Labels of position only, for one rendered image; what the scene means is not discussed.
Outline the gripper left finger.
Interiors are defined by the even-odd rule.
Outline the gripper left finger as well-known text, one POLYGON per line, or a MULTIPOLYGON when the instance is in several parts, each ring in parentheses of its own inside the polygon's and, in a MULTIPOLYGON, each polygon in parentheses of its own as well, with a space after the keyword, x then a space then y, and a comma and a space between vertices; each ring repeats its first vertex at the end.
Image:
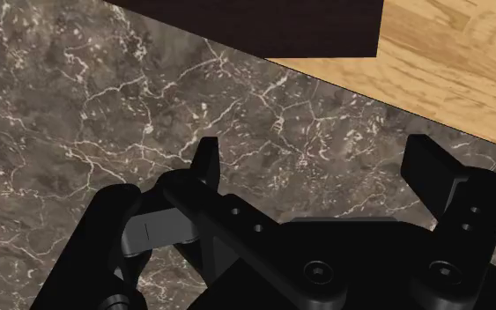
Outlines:
POLYGON ((152 251, 173 246, 207 288, 189 310, 344 310, 347 285, 330 252, 302 257, 284 227, 218 192, 218 140, 152 189, 100 189, 30 310, 148 310, 138 280, 152 251))

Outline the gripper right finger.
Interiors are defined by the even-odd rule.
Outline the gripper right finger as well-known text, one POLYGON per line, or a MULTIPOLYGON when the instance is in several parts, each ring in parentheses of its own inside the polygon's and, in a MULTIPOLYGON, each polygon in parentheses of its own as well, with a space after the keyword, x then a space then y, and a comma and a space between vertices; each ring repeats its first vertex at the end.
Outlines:
POLYGON ((401 175, 437 221, 411 278, 417 302, 496 302, 496 172, 466 166, 425 134, 407 138, 401 175))

